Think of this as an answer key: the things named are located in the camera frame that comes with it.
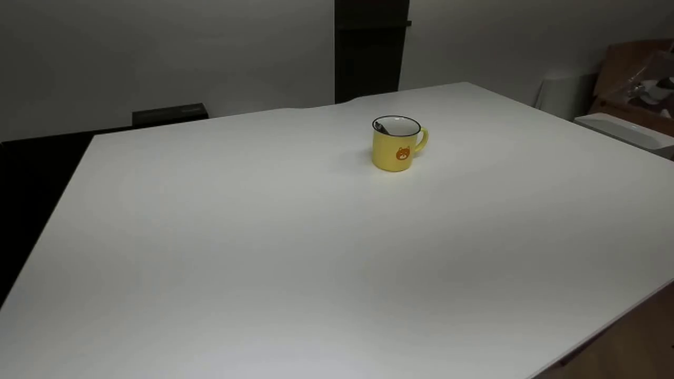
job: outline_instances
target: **white tabletop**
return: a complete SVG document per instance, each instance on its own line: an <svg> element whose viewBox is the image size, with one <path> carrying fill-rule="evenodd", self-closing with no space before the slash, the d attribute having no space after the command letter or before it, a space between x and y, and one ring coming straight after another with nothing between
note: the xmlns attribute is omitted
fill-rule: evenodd
<svg viewBox="0 0 674 379"><path fill-rule="evenodd" d="M673 214L674 163L470 84L97 136L0 377L523 379L672 279Z"/></svg>

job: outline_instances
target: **mug rim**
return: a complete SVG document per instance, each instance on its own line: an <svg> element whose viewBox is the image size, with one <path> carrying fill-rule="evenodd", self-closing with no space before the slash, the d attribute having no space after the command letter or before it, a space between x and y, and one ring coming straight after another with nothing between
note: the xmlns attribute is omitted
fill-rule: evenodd
<svg viewBox="0 0 674 379"><path fill-rule="evenodd" d="M387 117L399 117L399 118L401 118L401 119L407 119L407 120L410 120L411 122L416 123L416 125L417 125L417 127L419 127L419 129L418 129L416 132L414 132L414 133L412 133L412 134L406 134L405 136L392 136L392 135L390 135L390 134L381 133L381 132L380 132L379 130L377 130L377 128L375 127L375 122L377 122L377 120L385 119L385 118L387 118ZM421 132L421 124L420 124L417 120L415 120L415 119L413 119L413 118L411 118L411 117L401 116L401 115L385 115L385 116L379 116L379 117L377 117L376 119L372 120L372 129L374 129L375 132L377 132L377 133L380 133L380 134L383 134L383 135L389 136L389 137L411 137L411 136L415 136L415 135L419 134L419 132Z"/></svg>

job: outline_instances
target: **mug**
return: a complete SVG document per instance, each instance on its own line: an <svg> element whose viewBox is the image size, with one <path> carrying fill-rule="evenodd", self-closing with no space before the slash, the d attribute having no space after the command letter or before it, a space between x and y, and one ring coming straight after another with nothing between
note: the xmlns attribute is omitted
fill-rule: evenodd
<svg viewBox="0 0 674 379"><path fill-rule="evenodd" d="M426 147L428 130L404 116L382 116L372 121L372 163L382 170L403 171L410 168L414 154ZM423 132L417 144L417 135Z"/></svg>

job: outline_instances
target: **white sink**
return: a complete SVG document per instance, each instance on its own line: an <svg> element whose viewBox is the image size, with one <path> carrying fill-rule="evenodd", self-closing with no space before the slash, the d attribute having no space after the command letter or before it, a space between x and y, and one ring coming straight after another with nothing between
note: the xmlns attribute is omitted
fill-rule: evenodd
<svg viewBox="0 0 674 379"><path fill-rule="evenodd" d="M671 158L674 155L674 138L619 119L606 113L595 113L577 117L578 125L587 127L606 136L649 151L653 154Z"/></svg>

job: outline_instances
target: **bear logo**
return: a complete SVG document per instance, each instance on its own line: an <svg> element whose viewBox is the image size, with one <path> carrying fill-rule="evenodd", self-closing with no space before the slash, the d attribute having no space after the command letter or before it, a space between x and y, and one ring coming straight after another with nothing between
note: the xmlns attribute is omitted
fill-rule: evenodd
<svg viewBox="0 0 674 379"><path fill-rule="evenodd" d="M399 148L396 153L396 158L399 161L404 161L408 156L410 156L410 146L407 146L407 148Z"/></svg>

